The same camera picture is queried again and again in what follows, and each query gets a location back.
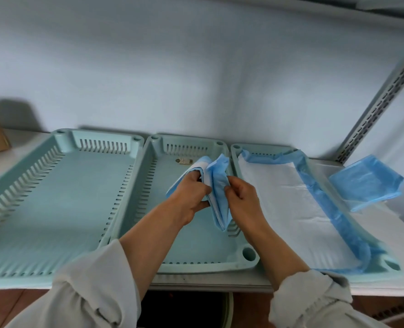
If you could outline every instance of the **blue cloth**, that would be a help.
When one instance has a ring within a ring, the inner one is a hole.
[[[212,210],[214,223],[221,231],[225,231],[232,220],[224,190],[225,186],[230,185],[225,172],[228,164],[229,158],[223,154],[220,154],[215,161],[212,161],[209,156],[201,157],[170,187],[166,193],[166,197],[170,197],[187,173],[194,170],[200,171],[202,182],[212,188],[212,192],[207,197]]]
[[[330,197],[321,189],[319,183],[314,179],[307,164],[307,156],[302,151],[296,150],[284,154],[276,154],[274,156],[262,156],[242,150],[241,154],[247,162],[254,164],[286,164],[293,162],[299,176],[313,198],[322,208],[325,215],[328,216],[332,225],[347,243],[356,258],[361,261],[361,264],[353,269],[330,269],[331,271],[340,274],[361,274],[369,266],[372,254],[385,253],[383,249],[372,247],[359,236],[350,220],[338,209]]]
[[[352,212],[398,197],[404,177],[369,155],[329,177]]]

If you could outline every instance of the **white sleeve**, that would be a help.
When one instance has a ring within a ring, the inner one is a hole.
[[[52,288],[6,328],[128,327],[141,314],[137,286],[118,240],[67,264]]]
[[[310,270],[286,278],[270,303],[269,321],[277,328],[382,328],[357,312],[346,278]]]

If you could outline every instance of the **white sheet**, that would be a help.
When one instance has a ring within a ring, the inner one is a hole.
[[[244,180],[256,188],[269,225],[311,268],[345,269],[360,264],[293,163],[251,164],[240,155],[238,164]]]

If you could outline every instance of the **hand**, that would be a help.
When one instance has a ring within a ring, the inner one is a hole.
[[[261,210],[255,188],[235,176],[228,176],[228,180],[231,186],[225,187],[225,195],[232,218],[243,231],[246,239],[250,241],[251,233],[263,231],[270,226]]]
[[[208,201],[201,200],[211,193],[212,189],[204,183],[199,182],[200,176],[199,171],[192,171],[186,174],[175,192],[167,200],[179,209],[183,225],[190,223],[196,212],[210,206]]]

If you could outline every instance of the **floor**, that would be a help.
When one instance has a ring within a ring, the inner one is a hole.
[[[0,328],[15,315],[46,293],[46,290],[0,290]],[[269,303],[267,293],[234,293],[234,316],[231,328],[273,328],[267,320]],[[370,316],[385,313],[404,304],[402,297],[355,297],[353,306]],[[404,319],[389,324],[404,328]]]

